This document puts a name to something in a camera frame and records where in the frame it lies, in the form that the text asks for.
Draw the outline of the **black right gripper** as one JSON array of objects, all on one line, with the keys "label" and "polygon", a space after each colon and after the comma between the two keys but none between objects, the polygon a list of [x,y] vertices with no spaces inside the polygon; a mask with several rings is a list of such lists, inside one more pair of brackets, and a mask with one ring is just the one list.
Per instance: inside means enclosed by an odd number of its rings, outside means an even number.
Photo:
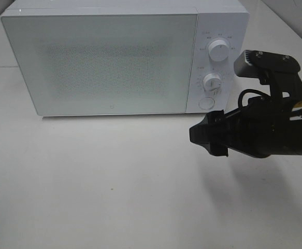
[{"label": "black right gripper", "polygon": [[192,126],[190,141],[216,157],[227,157],[228,148],[255,158],[302,156],[302,81],[298,74],[280,73],[266,82],[270,95],[261,93],[225,115],[226,146],[215,142],[224,110],[209,112]]}]

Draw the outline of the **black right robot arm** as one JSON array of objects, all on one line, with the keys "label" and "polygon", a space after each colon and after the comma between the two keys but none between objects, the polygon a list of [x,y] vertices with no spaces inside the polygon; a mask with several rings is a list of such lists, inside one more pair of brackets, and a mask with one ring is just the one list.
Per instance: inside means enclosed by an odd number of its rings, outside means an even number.
[{"label": "black right robot arm", "polygon": [[270,94],[246,89],[237,109],[213,111],[189,129],[190,141],[213,156],[232,149],[254,158],[302,156],[302,81],[298,73],[240,73],[270,87]]}]

